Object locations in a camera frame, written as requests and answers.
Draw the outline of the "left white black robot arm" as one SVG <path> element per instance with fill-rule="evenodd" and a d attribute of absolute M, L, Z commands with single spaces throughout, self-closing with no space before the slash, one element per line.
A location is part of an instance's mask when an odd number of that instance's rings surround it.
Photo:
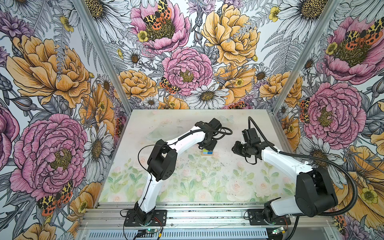
<path fill-rule="evenodd" d="M 156 200 L 165 180 L 169 179 L 176 169 L 178 155 L 189 148 L 198 145 L 200 149 L 213 151 L 219 137 L 231 135 L 226 132 L 219 120 L 213 118 L 210 122 L 197 122 L 188 132 L 169 140 L 158 140 L 148 158 L 146 169 L 148 179 L 140 199 L 135 203 L 135 220 L 140 225 L 148 225 L 154 216 Z"/>

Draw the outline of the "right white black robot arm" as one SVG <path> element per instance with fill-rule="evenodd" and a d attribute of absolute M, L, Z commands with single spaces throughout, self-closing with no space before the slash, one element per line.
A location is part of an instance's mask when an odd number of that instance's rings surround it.
<path fill-rule="evenodd" d="M 243 142 L 237 141 L 232 148 L 234 154 L 250 158 L 276 167 L 295 181 L 295 195 L 277 198 L 264 205 L 263 218 L 271 224 L 275 219 L 286 215 L 314 217 L 335 207 L 338 199 L 331 177 L 322 167 L 313 168 L 302 163 L 286 152 L 280 151 L 268 141 L 262 141 L 254 128 L 242 131 Z"/>

